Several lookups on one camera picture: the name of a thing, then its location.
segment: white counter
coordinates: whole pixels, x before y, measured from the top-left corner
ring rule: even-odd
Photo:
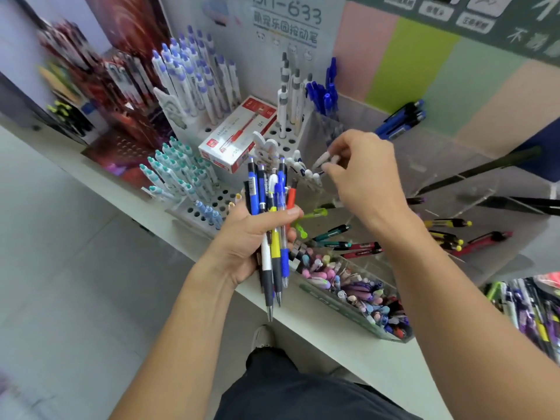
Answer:
[[[46,126],[35,132],[5,119],[0,125],[192,260],[205,251],[209,240],[201,245],[200,236],[164,212],[161,204],[82,156],[83,146]],[[264,309],[255,277],[237,291]],[[415,339],[407,344],[376,339],[296,286],[286,289],[274,319],[411,413],[451,419]]]

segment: pen box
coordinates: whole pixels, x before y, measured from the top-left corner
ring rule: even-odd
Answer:
[[[276,121],[276,108],[249,96],[198,147],[214,165],[233,174],[253,148],[253,132],[265,134]]]

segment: dark pants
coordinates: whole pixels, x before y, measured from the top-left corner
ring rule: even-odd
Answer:
[[[247,357],[247,361],[245,361],[245,368],[247,371],[241,379],[235,382],[234,386],[247,378],[262,380],[275,377],[276,375],[286,376],[289,374],[299,374],[296,365],[292,362],[292,360],[290,360],[284,350],[279,348],[256,348]],[[402,407],[371,386],[362,385],[361,383],[355,383],[355,385],[379,396],[390,404],[393,404],[395,407],[402,409]]]

